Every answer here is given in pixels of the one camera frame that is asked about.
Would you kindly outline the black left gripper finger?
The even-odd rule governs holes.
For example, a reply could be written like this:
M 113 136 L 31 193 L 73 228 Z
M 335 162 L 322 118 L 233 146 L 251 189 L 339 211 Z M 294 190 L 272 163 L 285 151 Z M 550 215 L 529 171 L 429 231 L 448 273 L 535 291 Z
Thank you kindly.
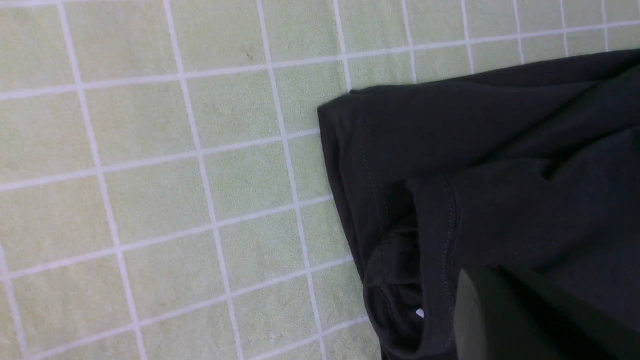
M 464 268 L 454 335 L 460 360 L 619 360 L 620 327 L 527 271 Z

